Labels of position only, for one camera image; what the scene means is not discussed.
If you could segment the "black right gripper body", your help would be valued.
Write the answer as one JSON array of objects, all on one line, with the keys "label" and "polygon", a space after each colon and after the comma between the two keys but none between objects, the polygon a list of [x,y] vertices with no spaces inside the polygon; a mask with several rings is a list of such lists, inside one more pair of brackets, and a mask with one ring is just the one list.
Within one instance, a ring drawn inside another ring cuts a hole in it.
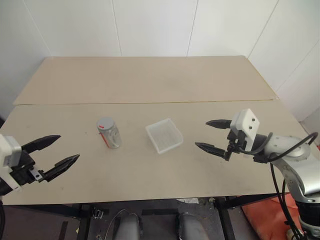
[{"label": "black right gripper body", "polygon": [[246,141],[246,134],[242,130],[238,130],[235,133],[233,130],[229,131],[227,136],[228,146],[227,152],[228,153],[243,153],[245,151],[247,141]]}]

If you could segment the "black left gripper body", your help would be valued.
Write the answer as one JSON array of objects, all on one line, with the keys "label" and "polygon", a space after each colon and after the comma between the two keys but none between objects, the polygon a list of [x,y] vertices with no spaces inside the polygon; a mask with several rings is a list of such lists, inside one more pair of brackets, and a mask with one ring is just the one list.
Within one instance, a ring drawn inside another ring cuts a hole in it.
[{"label": "black left gripper body", "polygon": [[42,182],[46,179],[44,171],[36,169],[36,163],[30,156],[35,151],[38,149],[23,149],[18,164],[12,167],[10,175],[20,186],[31,184],[34,181]]}]

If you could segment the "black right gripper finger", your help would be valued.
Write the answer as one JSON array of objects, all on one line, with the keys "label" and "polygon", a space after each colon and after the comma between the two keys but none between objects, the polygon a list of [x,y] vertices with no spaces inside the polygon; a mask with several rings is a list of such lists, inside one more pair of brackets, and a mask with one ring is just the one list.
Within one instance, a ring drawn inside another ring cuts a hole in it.
[{"label": "black right gripper finger", "polygon": [[215,119],[207,121],[205,124],[217,129],[229,129],[231,127],[231,120],[228,119]]},{"label": "black right gripper finger", "polygon": [[199,147],[201,150],[205,151],[208,154],[220,157],[225,161],[229,161],[230,157],[227,155],[227,152],[221,148],[217,148],[212,144],[204,143],[204,142],[195,142],[195,145]]}]

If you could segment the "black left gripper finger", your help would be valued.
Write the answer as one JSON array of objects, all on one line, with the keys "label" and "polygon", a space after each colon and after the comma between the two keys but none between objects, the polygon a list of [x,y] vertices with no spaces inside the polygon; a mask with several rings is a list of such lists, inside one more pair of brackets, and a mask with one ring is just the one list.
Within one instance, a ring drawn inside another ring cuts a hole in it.
[{"label": "black left gripper finger", "polygon": [[33,153],[34,151],[40,151],[58,140],[60,135],[48,135],[36,140],[33,140],[27,144],[24,144],[21,149],[27,153]]},{"label": "black left gripper finger", "polygon": [[54,167],[47,172],[42,172],[42,181],[50,182],[53,179],[57,178],[64,172],[66,172],[80,157],[80,154],[69,156],[54,165]]}]

